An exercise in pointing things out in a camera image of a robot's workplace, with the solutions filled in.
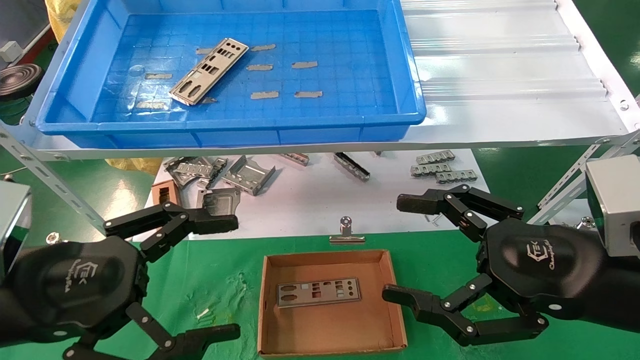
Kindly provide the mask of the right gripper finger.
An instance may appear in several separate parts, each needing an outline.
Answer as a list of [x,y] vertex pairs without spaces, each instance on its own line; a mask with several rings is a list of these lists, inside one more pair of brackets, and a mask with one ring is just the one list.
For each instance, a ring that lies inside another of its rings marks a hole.
[[485,239],[484,215],[496,221],[521,220],[524,208],[507,199],[462,184],[451,189],[428,189],[424,194],[400,194],[397,210],[407,214],[443,215],[474,243]]
[[522,303],[515,305],[517,317],[473,322],[462,314],[496,289],[493,278],[482,273],[445,298],[429,291],[386,284],[382,299],[410,308],[417,322],[441,328],[462,347],[531,340],[548,328],[549,322],[540,313]]

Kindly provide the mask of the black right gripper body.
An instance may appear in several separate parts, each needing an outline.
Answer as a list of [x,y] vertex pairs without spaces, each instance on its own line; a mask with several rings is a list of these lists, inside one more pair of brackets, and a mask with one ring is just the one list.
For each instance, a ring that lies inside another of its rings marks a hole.
[[611,257],[595,231],[505,219],[487,228],[478,269],[510,311],[639,331],[639,259]]

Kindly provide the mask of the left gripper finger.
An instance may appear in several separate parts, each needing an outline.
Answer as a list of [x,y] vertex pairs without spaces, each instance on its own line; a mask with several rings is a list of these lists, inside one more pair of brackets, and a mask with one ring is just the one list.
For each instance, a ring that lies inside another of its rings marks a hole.
[[[201,360],[212,344],[237,340],[241,335],[240,326],[231,323],[192,329],[171,336],[140,303],[132,303],[126,308],[125,313],[156,343],[157,348],[148,357],[149,360]],[[94,347],[98,341],[98,335],[85,333],[78,342],[64,351],[62,358],[64,360],[121,360],[121,357],[96,351]]]
[[212,215],[205,208],[185,209],[173,202],[163,202],[114,219],[103,224],[107,236],[128,239],[154,231],[141,244],[139,252],[147,263],[166,255],[171,248],[190,234],[224,234],[239,228],[236,215]]

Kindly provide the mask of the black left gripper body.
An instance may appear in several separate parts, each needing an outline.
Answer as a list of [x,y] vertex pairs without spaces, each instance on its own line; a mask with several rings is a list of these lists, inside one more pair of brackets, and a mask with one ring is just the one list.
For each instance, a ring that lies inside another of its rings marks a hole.
[[116,236],[23,249],[1,283],[1,344],[112,337],[148,282],[139,250]]

